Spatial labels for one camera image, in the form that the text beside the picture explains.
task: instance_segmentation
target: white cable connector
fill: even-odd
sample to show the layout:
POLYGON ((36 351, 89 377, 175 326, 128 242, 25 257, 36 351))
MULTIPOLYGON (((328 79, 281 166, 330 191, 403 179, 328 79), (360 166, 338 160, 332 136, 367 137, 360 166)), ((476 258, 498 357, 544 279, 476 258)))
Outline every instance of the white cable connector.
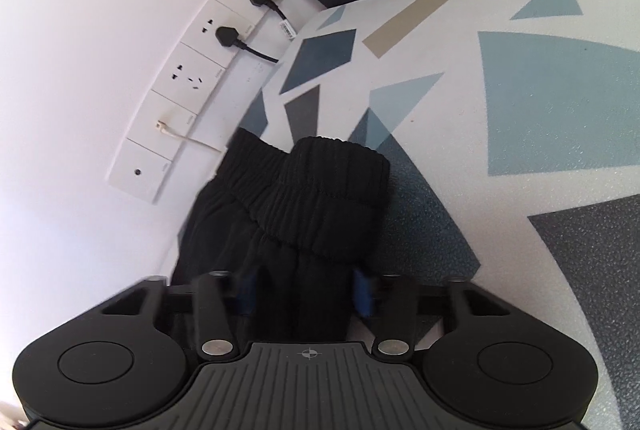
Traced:
POLYGON ((201 141, 198 141, 197 139, 193 139, 192 137, 186 137, 186 136, 180 136, 180 134, 176 134, 174 133, 174 131, 172 131, 166 123, 164 123, 164 121, 156 121, 156 129, 158 131, 160 131, 162 134, 166 134, 167 136, 171 136, 174 137, 175 139, 180 139, 181 141, 188 141, 190 143, 195 143, 196 145, 199 145, 201 147, 205 147, 206 149, 209 150, 214 150, 217 153, 222 153, 222 151, 220 149, 216 149, 216 147, 211 147, 210 145, 207 145, 206 143, 202 143, 201 141))

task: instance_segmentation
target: table surface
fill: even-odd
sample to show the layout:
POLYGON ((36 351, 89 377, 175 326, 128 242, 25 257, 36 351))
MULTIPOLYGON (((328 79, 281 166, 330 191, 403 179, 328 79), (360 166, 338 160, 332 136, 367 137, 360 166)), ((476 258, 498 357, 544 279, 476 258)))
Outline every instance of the table surface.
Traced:
POLYGON ((474 277, 578 340, 600 372, 585 424, 640 428, 640 0, 327 10, 241 126, 384 154, 378 269, 474 277))

